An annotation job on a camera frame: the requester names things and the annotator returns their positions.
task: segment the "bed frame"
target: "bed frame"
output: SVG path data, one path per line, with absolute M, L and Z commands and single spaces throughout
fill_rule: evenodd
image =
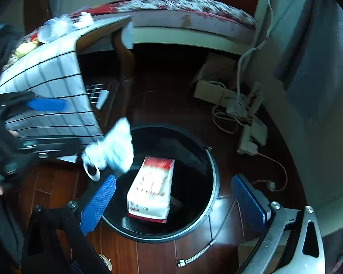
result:
M 220 50 L 227 53 L 244 54 L 248 49 L 255 46 L 260 30 L 262 29 L 265 14 L 267 12 L 267 0 L 219 0 L 231 6 L 243 9 L 251 14 L 257 21 L 256 32 L 250 44 L 208 32 L 195 31 L 182 28 L 167 27 L 135 27 L 134 43 L 166 43 L 192 45 Z

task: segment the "mattress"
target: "mattress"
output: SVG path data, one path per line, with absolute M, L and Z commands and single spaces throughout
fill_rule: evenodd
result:
M 173 10 L 138 10 L 122 13 L 107 13 L 93 16 L 100 20 L 118 16 L 132 16 L 134 27 L 156 26 L 182 28 L 225 36 L 250 44 L 255 27 L 244 25 L 234 19 L 207 12 Z

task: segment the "black trash can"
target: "black trash can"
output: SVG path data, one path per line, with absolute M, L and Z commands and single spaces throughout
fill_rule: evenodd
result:
M 219 192 L 216 163 L 208 147 L 191 133 L 171 125 L 148 124 L 132 127 L 134 162 L 117 178 L 117 188 L 103 219 L 122 236 L 144 243 L 179 239 L 192 232 L 212 210 Z M 145 156 L 175 159 L 171 196 L 183 204 L 170 204 L 165 224 L 127 216 L 126 197 Z

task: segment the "tissue package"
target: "tissue package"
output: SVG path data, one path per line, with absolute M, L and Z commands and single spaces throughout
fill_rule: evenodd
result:
M 166 223 L 173 169 L 174 160 L 145 157 L 127 194 L 128 216 Z

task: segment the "blue pad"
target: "blue pad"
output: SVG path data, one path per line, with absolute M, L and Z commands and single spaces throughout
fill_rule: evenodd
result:
M 113 197 L 115 186 L 116 182 L 114 175 L 109 175 L 103 185 L 95 193 L 94 197 L 83 209 L 81 214 L 80 230 L 84 235 L 88 232 L 94 231 L 105 208 L 107 208 L 110 199 Z
M 62 99 L 33 98 L 27 103 L 29 108 L 36 111 L 63 111 L 66 101 Z
M 254 189 L 246 182 L 243 175 L 235 175 L 231 179 L 233 196 L 238 200 L 241 213 L 249 222 L 253 231 L 265 234 L 267 232 L 267 215 L 250 189 Z

